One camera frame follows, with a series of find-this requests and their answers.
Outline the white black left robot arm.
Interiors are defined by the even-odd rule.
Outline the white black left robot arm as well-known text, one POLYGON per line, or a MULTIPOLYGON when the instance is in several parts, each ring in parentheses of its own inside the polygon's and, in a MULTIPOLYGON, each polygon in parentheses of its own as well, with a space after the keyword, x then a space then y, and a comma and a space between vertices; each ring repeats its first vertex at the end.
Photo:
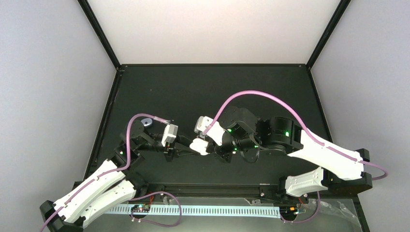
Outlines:
POLYGON ((40 206, 44 223, 40 231, 82 232, 95 219, 129 201, 153 200, 157 195, 175 198, 166 191, 149 192, 149 184, 136 171, 144 161, 140 150, 160 152, 167 160, 181 155, 199 155, 192 140, 177 134, 177 125, 148 114, 133 116, 123 135, 123 144, 113 157, 65 196, 40 206))

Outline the white earbud charging case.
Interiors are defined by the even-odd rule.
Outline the white earbud charging case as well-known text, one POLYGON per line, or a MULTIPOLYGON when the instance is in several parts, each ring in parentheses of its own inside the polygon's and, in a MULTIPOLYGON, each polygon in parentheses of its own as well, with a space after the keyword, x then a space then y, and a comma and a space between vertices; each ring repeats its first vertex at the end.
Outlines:
POLYGON ((206 156, 209 153, 206 151, 208 147, 208 141, 203 140, 201 138, 193 139, 192 143, 190 144, 190 149, 195 152, 198 152, 202 156, 206 156))

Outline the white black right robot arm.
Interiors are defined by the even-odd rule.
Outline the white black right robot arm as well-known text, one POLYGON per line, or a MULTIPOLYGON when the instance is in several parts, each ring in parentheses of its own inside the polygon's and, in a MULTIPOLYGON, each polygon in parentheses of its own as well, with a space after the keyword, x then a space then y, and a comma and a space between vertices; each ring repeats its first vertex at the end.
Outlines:
POLYGON ((366 149, 341 148, 286 117, 262 120, 248 109, 233 106, 226 108, 217 120, 200 117, 195 128, 207 139, 200 153, 213 153, 224 162, 229 162, 235 153, 244 156, 267 151, 315 164, 312 171, 280 179, 275 194, 283 203, 311 192, 356 195, 373 187, 371 174, 364 170, 364 162, 369 161, 366 149))

